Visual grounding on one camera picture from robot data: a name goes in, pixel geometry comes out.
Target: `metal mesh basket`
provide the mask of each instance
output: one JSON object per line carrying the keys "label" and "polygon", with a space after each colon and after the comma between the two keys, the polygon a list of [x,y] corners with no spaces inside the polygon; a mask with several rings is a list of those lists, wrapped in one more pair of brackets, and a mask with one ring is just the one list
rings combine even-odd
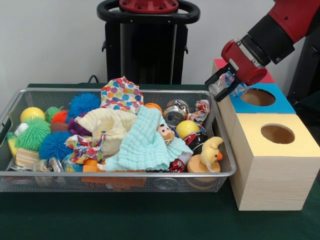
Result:
{"label": "metal mesh basket", "polygon": [[[25,108],[64,106],[77,95],[86,92],[100,97],[100,89],[27,88],[17,92],[0,116],[1,135],[14,131],[20,124]],[[162,109],[173,99],[184,100],[190,111],[196,101],[207,99],[211,111],[204,122],[209,137],[221,136],[223,160],[220,173],[135,173],[135,172],[31,172],[12,171],[9,145],[0,145],[0,192],[217,192],[228,176],[236,171],[236,163],[217,103],[208,91],[142,90],[144,102],[156,102]]]}

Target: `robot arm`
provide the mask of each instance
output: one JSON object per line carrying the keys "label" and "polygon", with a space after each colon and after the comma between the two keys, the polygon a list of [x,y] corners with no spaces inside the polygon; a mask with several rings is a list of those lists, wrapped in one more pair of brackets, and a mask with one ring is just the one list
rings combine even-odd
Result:
{"label": "robot arm", "polygon": [[221,56],[228,64],[210,77],[214,84],[230,71],[234,81],[215,100],[220,102],[239,83],[253,85],[267,74],[265,66],[281,62],[292,53],[294,44],[320,27],[320,0],[275,0],[274,7],[242,39],[229,41]]}

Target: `round hole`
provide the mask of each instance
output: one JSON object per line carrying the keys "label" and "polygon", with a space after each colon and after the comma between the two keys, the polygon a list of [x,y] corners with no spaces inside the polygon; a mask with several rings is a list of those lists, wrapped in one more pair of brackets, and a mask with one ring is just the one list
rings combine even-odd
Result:
{"label": "round hole", "polygon": [[279,124],[268,124],[261,128],[262,135],[275,144],[290,144],[295,140],[294,133]]}
{"label": "round hole", "polygon": [[270,92],[258,88],[249,88],[240,98],[247,104],[259,107],[270,106],[276,101]]}

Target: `toy pile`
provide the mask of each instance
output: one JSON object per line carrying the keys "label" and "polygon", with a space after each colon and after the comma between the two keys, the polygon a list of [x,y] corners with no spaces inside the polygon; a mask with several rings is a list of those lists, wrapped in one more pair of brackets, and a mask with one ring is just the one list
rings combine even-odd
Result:
{"label": "toy pile", "polygon": [[180,99],[164,112],[144,104],[139,86],[125,77],[111,80],[100,98],[82,93],[69,108],[25,109],[7,134],[15,171],[35,172],[220,172],[220,137],[208,139],[202,126],[207,100],[195,112]]}

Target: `shape sorter box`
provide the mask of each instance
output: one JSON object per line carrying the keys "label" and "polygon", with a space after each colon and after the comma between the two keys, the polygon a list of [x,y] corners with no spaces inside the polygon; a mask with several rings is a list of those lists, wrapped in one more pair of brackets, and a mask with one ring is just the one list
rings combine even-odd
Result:
{"label": "shape sorter box", "polygon": [[236,120],[236,114],[295,114],[282,91],[274,83],[257,83],[240,97],[224,98],[219,104],[222,120],[229,139]]}
{"label": "shape sorter box", "polygon": [[230,182],[240,211],[298,211],[320,168],[320,148],[295,114],[238,113]]}

